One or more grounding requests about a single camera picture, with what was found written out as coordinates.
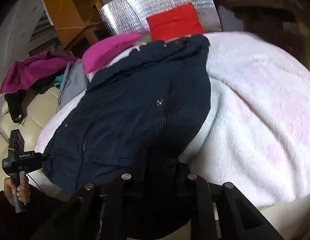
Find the person's left hand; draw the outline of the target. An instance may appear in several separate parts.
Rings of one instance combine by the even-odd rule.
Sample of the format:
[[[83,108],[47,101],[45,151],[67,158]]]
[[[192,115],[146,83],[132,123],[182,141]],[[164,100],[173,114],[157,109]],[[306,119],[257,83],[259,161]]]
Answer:
[[[7,200],[11,205],[15,205],[14,202],[14,194],[12,193],[15,191],[16,196],[18,197],[18,200],[24,203],[30,202],[30,184],[28,177],[24,176],[22,178],[22,182],[19,186],[15,185],[15,182],[12,178],[5,178],[4,179],[4,194]]]

